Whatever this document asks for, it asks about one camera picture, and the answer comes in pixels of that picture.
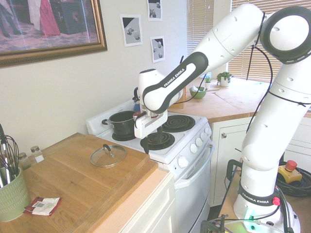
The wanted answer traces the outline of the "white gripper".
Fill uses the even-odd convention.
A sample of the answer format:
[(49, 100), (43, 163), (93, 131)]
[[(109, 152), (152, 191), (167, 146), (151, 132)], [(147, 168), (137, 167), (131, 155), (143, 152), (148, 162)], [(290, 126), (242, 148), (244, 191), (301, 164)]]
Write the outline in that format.
[(142, 139), (141, 146), (146, 154), (149, 154), (148, 135), (157, 129), (157, 143), (162, 143), (163, 127), (162, 125), (168, 119), (168, 111), (161, 113), (157, 116), (149, 116), (146, 112), (134, 113), (134, 134), (136, 138)]

